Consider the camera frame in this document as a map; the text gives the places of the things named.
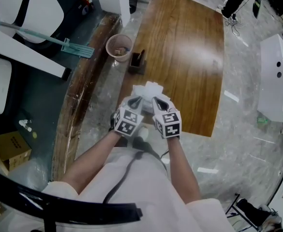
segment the cardboard box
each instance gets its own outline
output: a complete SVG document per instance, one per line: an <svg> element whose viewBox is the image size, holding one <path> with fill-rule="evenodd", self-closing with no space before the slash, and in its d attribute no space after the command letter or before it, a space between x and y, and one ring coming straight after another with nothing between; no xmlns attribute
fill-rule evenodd
<svg viewBox="0 0 283 232"><path fill-rule="evenodd" d="M30 153L31 148L18 131L0 135L0 167L6 175L28 161Z"/></svg>

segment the black strap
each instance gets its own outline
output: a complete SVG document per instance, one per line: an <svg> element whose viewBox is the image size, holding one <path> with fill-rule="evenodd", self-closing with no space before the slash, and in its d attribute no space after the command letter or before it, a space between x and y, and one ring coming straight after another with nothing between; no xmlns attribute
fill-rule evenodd
<svg viewBox="0 0 283 232"><path fill-rule="evenodd" d="M127 177L127 175L128 175L128 172L129 172L130 169L131 169L131 166L132 166L133 162L134 162L135 160L141 159L143 153L144 153L143 151L138 151L138 152L135 154L134 158L133 158L133 159L131 160L131 162L127 165L126 171L125 171L125 173L124 173L122 179L111 189L110 192L108 192L108 194L106 195L106 197L105 197L103 203L108 203L109 200L112 198L112 196L118 191L118 189L120 188L120 186L121 186L121 185L123 184L123 182L125 181L125 179L126 179L126 177Z"/></svg>

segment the gray floor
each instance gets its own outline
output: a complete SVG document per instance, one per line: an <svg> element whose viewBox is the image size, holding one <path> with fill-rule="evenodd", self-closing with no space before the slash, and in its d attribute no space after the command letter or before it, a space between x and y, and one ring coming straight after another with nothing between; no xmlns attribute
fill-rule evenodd
<svg viewBox="0 0 283 232"><path fill-rule="evenodd" d="M224 0L194 0L215 9ZM149 0L139 0L123 33L136 38L142 15ZM274 11L264 3L273 15ZM283 171L283 136L281 123L257 124L260 84L260 42L283 33L277 16L265 7L258 20L252 14L250 0L237 14L240 37L224 26L225 57L222 93L215 128L211 138L183 133L181 143L197 177L204 198L218 198L226 207L239 192L254 204L265 203L274 192ZM102 138L115 110L126 64L111 58L105 64L83 122L77 157ZM239 98L224 95L227 90ZM154 127L148 141L162 154L167 149ZM198 172L198 168L218 170L216 174Z"/></svg>

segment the white glove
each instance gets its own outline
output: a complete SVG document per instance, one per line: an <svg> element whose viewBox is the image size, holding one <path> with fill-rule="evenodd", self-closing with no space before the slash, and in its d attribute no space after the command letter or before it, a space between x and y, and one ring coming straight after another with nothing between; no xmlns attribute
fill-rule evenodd
<svg viewBox="0 0 283 232"><path fill-rule="evenodd" d="M182 130L182 120L180 111L169 100L153 97L153 120L155 128L163 138L180 136Z"/></svg>
<svg viewBox="0 0 283 232"><path fill-rule="evenodd" d="M114 130L126 136L132 136L140 125L143 100L140 96L125 97L114 113Z"/></svg>

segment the forearm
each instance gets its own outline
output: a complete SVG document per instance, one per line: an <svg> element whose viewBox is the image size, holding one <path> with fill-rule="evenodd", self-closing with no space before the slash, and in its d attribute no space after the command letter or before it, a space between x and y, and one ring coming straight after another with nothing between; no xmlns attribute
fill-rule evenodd
<svg viewBox="0 0 283 232"><path fill-rule="evenodd" d="M113 130L110 131L104 138L74 161L61 181L71 185L77 193L81 193L101 170L120 137L120 134Z"/></svg>
<svg viewBox="0 0 283 232"><path fill-rule="evenodd" d="M168 138L171 183L184 203L200 200L201 194L196 177L185 157L177 137Z"/></svg>

